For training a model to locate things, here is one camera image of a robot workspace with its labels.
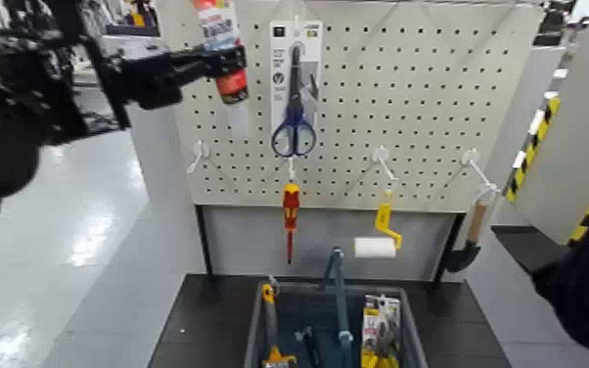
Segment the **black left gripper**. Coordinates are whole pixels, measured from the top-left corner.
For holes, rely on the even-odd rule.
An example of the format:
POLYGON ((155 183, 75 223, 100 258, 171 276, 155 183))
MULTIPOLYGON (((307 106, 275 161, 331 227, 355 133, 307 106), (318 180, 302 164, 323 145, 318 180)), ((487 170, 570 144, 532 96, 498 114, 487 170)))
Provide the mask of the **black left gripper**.
POLYGON ((117 91, 124 103, 135 102, 144 110, 156 110, 182 101, 181 87, 174 80, 175 64, 185 65, 197 77, 222 77, 247 66, 244 45, 223 50, 196 47, 166 51, 139 58, 119 55, 117 91))

